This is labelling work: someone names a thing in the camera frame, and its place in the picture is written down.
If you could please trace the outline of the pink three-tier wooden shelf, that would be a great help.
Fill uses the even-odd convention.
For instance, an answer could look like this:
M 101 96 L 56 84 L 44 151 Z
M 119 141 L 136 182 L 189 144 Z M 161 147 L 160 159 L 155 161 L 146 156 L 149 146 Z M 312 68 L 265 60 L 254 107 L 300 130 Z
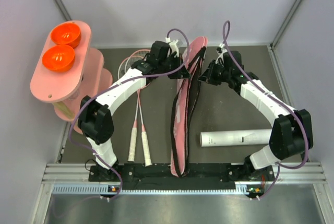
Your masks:
M 42 64 L 43 54 L 56 46 L 49 34 L 31 78 L 30 90 L 38 100 L 52 104 L 56 115 L 66 122 L 74 123 L 74 130 L 81 134 L 75 121 L 81 100 L 108 88 L 113 77 L 103 67 L 102 52 L 90 46 L 92 32 L 89 25 L 79 20 L 70 20 L 61 25 L 78 25 L 81 30 L 81 40 L 74 48 L 74 65 L 65 72 L 54 72 Z

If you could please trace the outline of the white shuttlecock tube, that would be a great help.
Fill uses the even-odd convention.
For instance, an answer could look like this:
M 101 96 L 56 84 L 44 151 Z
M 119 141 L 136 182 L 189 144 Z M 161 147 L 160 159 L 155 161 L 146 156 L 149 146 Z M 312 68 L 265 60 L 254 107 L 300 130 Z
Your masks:
M 201 147 L 246 146 L 269 144 L 271 129 L 201 132 Z

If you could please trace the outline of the upper orange plastic bowl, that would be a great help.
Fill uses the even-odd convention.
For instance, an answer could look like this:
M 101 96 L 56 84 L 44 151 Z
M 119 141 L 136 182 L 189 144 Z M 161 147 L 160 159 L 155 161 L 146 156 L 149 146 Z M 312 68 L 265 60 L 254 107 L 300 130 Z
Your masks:
M 74 22 L 60 24 L 52 30 L 51 40 L 56 45 L 65 44 L 76 48 L 81 41 L 81 29 Z

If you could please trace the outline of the orange plastic bowl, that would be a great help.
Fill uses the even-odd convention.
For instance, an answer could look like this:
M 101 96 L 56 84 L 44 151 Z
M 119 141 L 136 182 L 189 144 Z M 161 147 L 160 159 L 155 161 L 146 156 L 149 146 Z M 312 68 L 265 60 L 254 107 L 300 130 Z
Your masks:
M 69 71 L 75 62 L 75 50 L 65 44 L 60 44 L 48 49 L 42 56 L 43 66 L 53 72 Z
M 52 30 L 51 40 L 56 45 L 65 44 L 76 48 L 81 41 L 81 29 L 74 22 L 60 24 Z

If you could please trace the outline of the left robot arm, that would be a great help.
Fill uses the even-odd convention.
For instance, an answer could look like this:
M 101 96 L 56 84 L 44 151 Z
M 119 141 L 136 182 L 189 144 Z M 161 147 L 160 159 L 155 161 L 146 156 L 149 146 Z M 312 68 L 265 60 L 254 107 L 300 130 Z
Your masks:
M 118 161 L 112 147 L 113 114 L 132 94 L 160 76 L 175 78 L 185 69 L 185 57 L 180 54 L 180 40 L 156 41 L 150 50 L 138 50 L 124 59 L 118 69 L 117 82 L 99 95 L 86 96 L 81 101 L 78 127 L 91 145 L 100 174 L 106 180 L 118 176 Z

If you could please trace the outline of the lower orange plastic bowl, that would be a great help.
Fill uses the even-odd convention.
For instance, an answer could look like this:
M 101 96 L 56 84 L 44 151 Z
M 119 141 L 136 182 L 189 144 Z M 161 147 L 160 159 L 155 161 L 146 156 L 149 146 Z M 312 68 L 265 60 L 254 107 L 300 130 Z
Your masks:
M 75 50 L 65 44 L 60 44 L 48 49 L 42 56 L 43 66 L 53 72 L 69 71 L 75 62 Z

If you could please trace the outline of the pink SPORT racket bag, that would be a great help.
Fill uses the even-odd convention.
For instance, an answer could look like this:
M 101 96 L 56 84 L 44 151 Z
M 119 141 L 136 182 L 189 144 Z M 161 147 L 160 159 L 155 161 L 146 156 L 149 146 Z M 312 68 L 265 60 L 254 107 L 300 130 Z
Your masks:
M 177 81 L 177 93 L 172 104 L 171 115 L 171 173 L 178 178 L 189 173 L 189 129 L 200 94 L 202 66 L 205 60 L 208 39 L 197 37 L 184 51 L 189 53 L 185 63 L 189 79 Z

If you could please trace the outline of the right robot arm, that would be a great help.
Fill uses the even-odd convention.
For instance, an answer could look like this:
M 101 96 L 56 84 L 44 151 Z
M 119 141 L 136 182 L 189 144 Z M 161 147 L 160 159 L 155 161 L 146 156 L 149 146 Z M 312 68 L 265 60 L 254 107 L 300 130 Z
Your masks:
M 238 51 L 222 53 L 210 62 L 198 80 L 215 86 L 227 83 L 270 123 L 269 143 L 244 159 L 243 172 L 248 179 L 255 180 L 264 168 L 294 155 L 307 155 L 313 148 L 311 114 L 285 104 L 255 74 L 246 72 Z

